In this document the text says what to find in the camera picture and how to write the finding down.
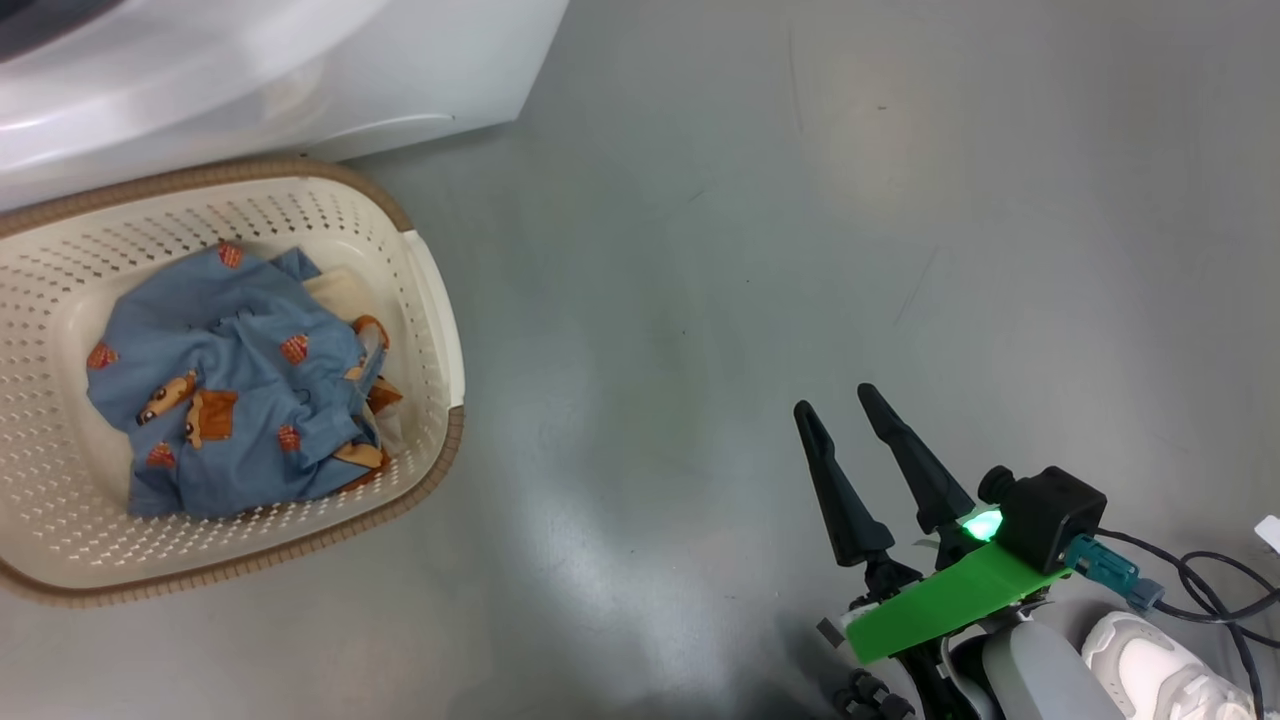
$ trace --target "white shoe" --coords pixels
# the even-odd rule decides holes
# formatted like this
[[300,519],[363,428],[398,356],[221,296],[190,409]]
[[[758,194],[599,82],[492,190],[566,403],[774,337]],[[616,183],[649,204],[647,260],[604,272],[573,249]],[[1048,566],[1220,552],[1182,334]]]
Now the white shoe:
[[1132,720],[1253,720],[1248,693],[1160,628],[1112,612],[1084,641],[1084,664]]

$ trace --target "washing machine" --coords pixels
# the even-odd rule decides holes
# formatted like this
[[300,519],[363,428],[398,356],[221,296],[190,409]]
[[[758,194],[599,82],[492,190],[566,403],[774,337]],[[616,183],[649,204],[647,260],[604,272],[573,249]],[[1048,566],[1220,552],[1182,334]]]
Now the washing machine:
[[567,0],[0,0],[0,211],[515,119]]

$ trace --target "crumpled clothes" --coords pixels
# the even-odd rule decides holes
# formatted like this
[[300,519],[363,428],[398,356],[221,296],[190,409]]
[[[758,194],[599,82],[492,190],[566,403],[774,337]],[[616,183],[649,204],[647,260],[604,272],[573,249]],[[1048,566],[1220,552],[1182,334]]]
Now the crumpled clothes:
[[387,461],[361,409],[389,341],[361,343],[302,281],[221,243],[123,295],[90,352],[88,397],[129,437],[128,511],[223,518],[314,500]]

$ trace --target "white plastic basket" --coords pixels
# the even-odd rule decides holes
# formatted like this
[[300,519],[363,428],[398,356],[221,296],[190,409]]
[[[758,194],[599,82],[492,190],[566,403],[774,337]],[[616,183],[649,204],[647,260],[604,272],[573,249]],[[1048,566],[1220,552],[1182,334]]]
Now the white plastic basket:
[[[301,246],[367,284],[392,337],[408,450],[371,483],[224,520],[125,515],[129,447],[84,395],[116,297],[224,240]],[[338,165],[251,160],[180,170],[0,217],[0,582],[86,606],[163,594],[298,557],[404,512],[462,436],[462,352],[426,245],[380,188]]]

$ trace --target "brown woven basket trim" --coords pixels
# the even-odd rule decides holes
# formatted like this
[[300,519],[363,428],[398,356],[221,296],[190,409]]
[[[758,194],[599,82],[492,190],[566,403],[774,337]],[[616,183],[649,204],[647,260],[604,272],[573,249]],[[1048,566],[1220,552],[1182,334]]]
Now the brown woven basket trim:
[[346,184],[378,204],[390,218],[396,229],[401,232],[413,229],[408,215],[385,190],[351,168],[306,158],[260,158],[174,170],[163,176],[88,190],[58,200],[19,208],[0,214],[0,240],[104,208],[137,202],[148,197],[234,182],[288,177],[323,178]]
[[[461,442],[463,419],[465,413],[461,405],[449,409],[449,424],[445,433],[445,442],[452,442],[454,445]],[[302,557],[303,555],[320,550],[321,547],[335,544],[347,538],[352,538],[364,530],[394,520],[411,510],[419,502],[422,502],[426,496],[431,495],[431,491],[440,484],[440,480],[444,479],[444,475],[449,471],[452,465],[453,457],[445,457],[445,451],[442,451],[440,455],[436,456],[431,469],[422,477],[421,480],[406,491],[404,495],[397,497],[387,505],[374,507],[361,515],[343,520],[329,529],[319,530],[269,550],[237,557],[234,560],[227,560],[198,570],[173,573],[159,578],[151,578],[148,580],[120,583],[101,588],[77,589],[64,588],[37,580],[22,573],[13,565],[9,565],[4,560],[0,560],[0,585],[4,585],[15,594],[33,600],[42,605],[61,607],[101,607],[106,605],[142,600],[146,597],[160,597],[163,594],[189,588],[211,585],[229,578],[247,575],[248,573],[261,570],[262,568],[270,568],[271,565],[276,565],[284,560]]]

